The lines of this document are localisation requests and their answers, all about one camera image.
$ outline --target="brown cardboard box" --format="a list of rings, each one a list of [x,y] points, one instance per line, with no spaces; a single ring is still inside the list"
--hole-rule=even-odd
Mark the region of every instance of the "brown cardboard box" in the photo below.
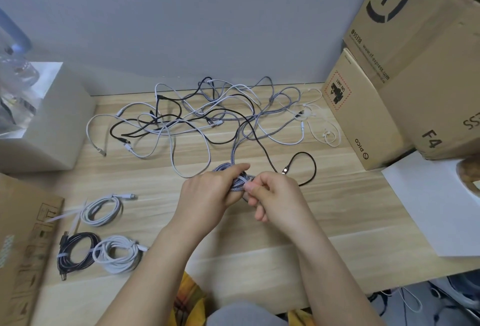
[[[366,170],[381,167],[413,147],[348,49],[343,50],[322,91]]]
[[[477,0],[365,0],[344,41],[425,158],[480,152]]]
[[[0,174],[0,325],[26,326],[63,198]]]

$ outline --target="person's right hand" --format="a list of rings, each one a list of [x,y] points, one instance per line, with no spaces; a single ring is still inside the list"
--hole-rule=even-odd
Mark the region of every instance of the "person's right hand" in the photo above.
[[[250,206],[256,206],[255,219],[271,221],[292,238],[307,225],[318,226],[297,182],[285,174],[261,172],[243,186]]]

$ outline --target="gray wall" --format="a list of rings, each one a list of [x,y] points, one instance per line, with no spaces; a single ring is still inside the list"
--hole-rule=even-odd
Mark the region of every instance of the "gray wall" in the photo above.
[[[0,0],[31,60],[70,62],[93,95],[193,88],[206,75],[322,82],[363,0]]]

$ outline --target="wooden table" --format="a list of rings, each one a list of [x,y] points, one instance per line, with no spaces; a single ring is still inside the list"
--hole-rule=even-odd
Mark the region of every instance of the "wooden table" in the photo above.
[[[318,98],[318,92],[307,92],[307,88],[320,88],[321,84],[298,87],[305,90],[302,102],[308,102]],[[265,103],[271,89],[258,87],[255,92]],[[154,95],[124,94],[98,97],[97,100],[96,113],[114,114],[130,102],[154,104]],[[198,96],[190,99],[194,107],[204,101]],[[317,103],[336,123],[323,99]],[[232,99],[226,104],[233,110],[248,113],[238,101]],[[162,113],[177,111],[172,103],[162,102],[160,107]],[[128,112],[136,117],[133,114],[144,111],[144,107],[136,106]],[[263,118],[261,123],[266,130],[273,130],[289,118],[289,113],[275,114]],[[97,144],[104,145],[105,133],[113,122],[112,118],[101,117],[93,123],[90,132]],[[317,136],[323,128],[329,128],[321,115],[310,119],[310,123]],[[295,142],[301,135],[299,126],[299,122],[291,123],[274,137]],[[205,134],[221,141],[231,138],[235,130],[236,124],[230,122],[206,130]],[[135,193],[138,200],[124,202],[123,214],[112,223],[98,228],[81,224],[80,230],[97,232],[102,238],[122,234],[148,246],[172,218],[184,179],[171,168],[166,139],[162,139],[154,155],[145,160],[128,153],[118,141],[108,138],[106,142],[106,157],[85,143],[74,170],[27,177],[64,196],[65,209],[77,208],[87,198],[92,201],[111,193]],[[136,148],[140,153],[148,153],[154,142],[155,137],[148,135]],[[365,171],[344,136],[337,148],[315,141],[308,129],[305,139],[298,145],[280,145],[269,139],[262,142],[279,171],[298,151],[314,156],[318,173],[312,183],[302,188],[303,194],[365,293],[480,268],[479,258],[453,259],[435,255],[381,172]],[[211,149],[210,169],[229,161],[230,144],[211,145]],[[207,151],[199,134],[177,138],[175,163],[181,172],[195,173],[206,160]],[[250,174],[271,170],[255,141],[243,142],[236,160],[251,163]],[[289,175],[304,181],[311,172],[311,162],[298,158]],[[67,230],[70,225],[71,219],[66,219],[60,223],[60,228]],[[84,271],[69,274],[62,282],[55,263],[57,252],[54,246],[32,325],[93,325],[128,274],[111,275],[94,264]],[[210,293],[217,307],[238,300],[255,302],[273,313],[307,306],[292,245],[272,225],[256,222],[254,209],[245,202],[228,209],[221,224],[194,252],[187,271]]]

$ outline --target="person's left hand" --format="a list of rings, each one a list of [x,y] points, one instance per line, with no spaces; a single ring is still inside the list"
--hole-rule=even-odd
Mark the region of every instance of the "person's left hand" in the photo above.
[[[233,181],[250,168],[241,163],[218,172],[205,172],[183,182],[172,222],[204,238],[222,220],[225,210],[239,201],[243,191],[230,191]]]

